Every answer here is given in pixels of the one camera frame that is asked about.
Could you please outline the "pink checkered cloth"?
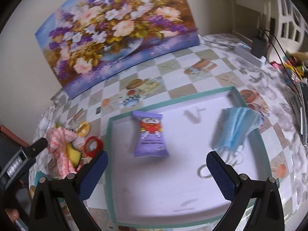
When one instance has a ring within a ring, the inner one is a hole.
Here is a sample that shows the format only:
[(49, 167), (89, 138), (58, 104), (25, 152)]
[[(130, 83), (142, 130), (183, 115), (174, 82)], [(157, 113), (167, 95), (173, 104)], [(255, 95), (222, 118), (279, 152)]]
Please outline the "pink checkered cloth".
[(60, 177), (64, 179), (68, 174), (76, 174), (72, 161), (67, 154), (66, 144), (77, 138), (77, 134), (63, 127), (54, 128), (48, 141), (49, 152), (56, 159), (56, 168)]

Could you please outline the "yellow sponge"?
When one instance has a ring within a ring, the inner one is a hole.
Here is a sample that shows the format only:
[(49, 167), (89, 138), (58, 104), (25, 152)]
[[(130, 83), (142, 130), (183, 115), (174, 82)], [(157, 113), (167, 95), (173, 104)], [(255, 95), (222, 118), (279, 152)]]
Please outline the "yellow sponge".
[(81, 158), (81, 152), (74, 149), (71, 143), (66, 144), (66, 152), (69, 160), (71, 161), (74, 168), (78, 167), (80, 158)]

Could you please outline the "checkered printed tablecloth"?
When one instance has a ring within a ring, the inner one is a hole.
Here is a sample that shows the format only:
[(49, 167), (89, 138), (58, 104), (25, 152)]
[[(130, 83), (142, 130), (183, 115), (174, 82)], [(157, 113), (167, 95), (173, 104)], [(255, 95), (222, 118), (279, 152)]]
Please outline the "checkered printed tablecloth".
[(60, 90), (39, 123), (53, 120), (67, 126), (78, 111), (90, 134), (104, 138), (108, 119), (119, 113), (219, 87), (235, 86), (250, 106), (264, 114), (260, 133), (280, 193), (286, 230), (295, 230), (307, 214), (307, 148), (289, 105), (291, 91), (280, 71), (257, 68), (237, 56), (232, 34), (200, 38), (200, 45), (138, 64), (95, 85), (74, 99)]

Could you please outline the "blue surgical face mask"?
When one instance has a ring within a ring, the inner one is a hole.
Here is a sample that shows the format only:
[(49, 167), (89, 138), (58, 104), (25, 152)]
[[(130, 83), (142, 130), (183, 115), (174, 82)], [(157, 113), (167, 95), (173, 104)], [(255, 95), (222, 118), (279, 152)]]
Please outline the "blue surgical face mask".
[(223, 109), (221, 120), (218, 140), (213, 143), (215, 151), (227, 149), (236, 152), (246, 137), (263, 123), (262, 115), (248, 107)]

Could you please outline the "teal rimmed white tray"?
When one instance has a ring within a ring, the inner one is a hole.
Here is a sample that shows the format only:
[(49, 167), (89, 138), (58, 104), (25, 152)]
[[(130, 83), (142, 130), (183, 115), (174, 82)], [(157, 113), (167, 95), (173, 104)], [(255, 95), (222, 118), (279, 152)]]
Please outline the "teal rimmed white tray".
[(224, 87), (144, 107), (163, 116), (168, 157), (134, 157), (137, 121), (131, 113), (110, 118), (105, 141), (110, 220), (135, 228), (182, 228), (221, 218), (230, 202), (199, 169), (218, 137), (223, 110), (245, 105), (235, 87)]

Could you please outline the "purple snack packet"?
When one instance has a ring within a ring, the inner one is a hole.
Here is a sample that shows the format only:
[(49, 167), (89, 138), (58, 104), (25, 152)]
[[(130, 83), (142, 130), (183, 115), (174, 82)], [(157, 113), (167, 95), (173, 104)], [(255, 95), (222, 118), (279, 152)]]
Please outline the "purple snack packet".
[(139, 138), (134, 157), (169, 156), (162, 129), (163, 115), (135, 110), (132, 116), (139, 123)]

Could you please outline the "colourful clutter pile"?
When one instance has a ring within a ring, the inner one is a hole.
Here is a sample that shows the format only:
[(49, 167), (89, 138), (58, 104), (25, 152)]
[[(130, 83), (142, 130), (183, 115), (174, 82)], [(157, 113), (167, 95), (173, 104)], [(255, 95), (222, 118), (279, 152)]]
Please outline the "colourful clutter pile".
[(280, 72), (288, 87), (296, 92), (295, 86), (300, 82), (307, 84), (307, 52), (286, 52), (282, 62), (270, 62)]

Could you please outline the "black power adapter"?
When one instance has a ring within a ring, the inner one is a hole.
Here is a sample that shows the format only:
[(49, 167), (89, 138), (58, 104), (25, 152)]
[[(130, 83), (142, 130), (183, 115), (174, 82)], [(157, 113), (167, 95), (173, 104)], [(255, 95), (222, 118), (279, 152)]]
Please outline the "black power adapter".
[(251, 54), (260, 59), (265, 53), (266, 46), (267, 41), (263, 37), (254, 37), (251, 46)]

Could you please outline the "white power strip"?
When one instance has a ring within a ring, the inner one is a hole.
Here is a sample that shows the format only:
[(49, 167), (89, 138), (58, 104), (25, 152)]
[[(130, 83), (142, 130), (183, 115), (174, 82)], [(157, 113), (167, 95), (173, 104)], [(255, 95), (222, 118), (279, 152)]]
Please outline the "white power strip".
[(266, 63), (266, 58), (264, 56), (261, 56), (260, 58), (254, 56), (251, 53), (251, 50), (252, 49), (249, 46), (246, 46), (243, 43), (237, 43), (234, 46), (234, 52), (238, 56), (244, 58), (245, 60), (247, 60), (248, 62), (250, 62), (254, 66), (256, 66), (258, 68), (262, 68)]

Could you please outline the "floral canvas painting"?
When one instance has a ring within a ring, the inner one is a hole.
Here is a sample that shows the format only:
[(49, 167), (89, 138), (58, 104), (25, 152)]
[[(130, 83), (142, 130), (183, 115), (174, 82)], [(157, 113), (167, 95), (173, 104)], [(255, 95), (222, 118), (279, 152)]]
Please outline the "floral canvas painting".
[(187, 0), (67, 0), (35, 37), (70, 98), (139, 63), (199, 44)]

